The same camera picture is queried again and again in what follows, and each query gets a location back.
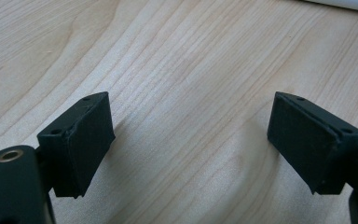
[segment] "black 3d-printed part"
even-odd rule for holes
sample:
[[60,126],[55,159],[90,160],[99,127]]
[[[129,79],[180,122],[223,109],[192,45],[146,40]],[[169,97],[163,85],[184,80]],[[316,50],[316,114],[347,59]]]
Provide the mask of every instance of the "black 3d-printed part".
[[84,196],[115,139],[107,92],[87,96],[37,135],[58,197]]
[[48,194],[41,188],[34,149],[16,146],[1,150],[0,223],[52,223],[50,206]]
[[276,92],[268,140],[295,168],[312,193],[339,194],[351,157],[358,154],[358,129],[312,102]]

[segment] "black plastic block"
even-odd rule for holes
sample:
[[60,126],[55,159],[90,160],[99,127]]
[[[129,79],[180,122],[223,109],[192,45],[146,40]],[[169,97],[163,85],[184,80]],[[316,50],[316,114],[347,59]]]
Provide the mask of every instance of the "black plastic block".
[[84,196],[115,135],[107,92],[87,96],[37,136],[58,197]]
[[50,223],[46,211],[40,209],[45,208],[48,199],[40,186],[41,177],[32,147],[1,150],[0,223]]
[[347,162],[358,152],[358,129],[312,102],[276,92],[268,140],[312,193],[339,194]]

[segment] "wooden table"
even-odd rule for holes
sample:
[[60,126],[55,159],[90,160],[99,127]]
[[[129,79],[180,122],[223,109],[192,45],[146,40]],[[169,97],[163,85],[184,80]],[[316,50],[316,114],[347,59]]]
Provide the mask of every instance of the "wooden table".
[[349,223],[267,140],[275,91],[358,127],[358,11],[295,0],[0,1],[0,149],[109,91],[117,139],[58,223]]

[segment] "wood grain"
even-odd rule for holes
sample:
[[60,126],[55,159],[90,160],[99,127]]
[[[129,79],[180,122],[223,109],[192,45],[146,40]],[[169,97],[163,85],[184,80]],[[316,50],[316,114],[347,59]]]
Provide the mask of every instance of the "wood grain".
[[58,223],[349,223],[268,142],[275,91],[358,127],[358,11],[295,0],[0,1],[0,149],[109,91],[117,140]]

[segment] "mounting hole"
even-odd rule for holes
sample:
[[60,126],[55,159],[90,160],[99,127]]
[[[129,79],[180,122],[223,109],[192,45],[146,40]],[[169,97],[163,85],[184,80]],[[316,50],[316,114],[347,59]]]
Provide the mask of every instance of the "mounting hole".
[[19,224],[20,220],[15,217],[6,217],[0,221],[0,224]]
[[14,149],[4,152],[0,155],[0,162],[14,161],[22,156],[24,152],[20,149]]
[[351,129],[341,129],[344,133],[353,133]]
[[51,131],[50,133],[51,134],[57,134],[57,133],[60,133],[61,132],[61,129],[54,129],[53,131]]

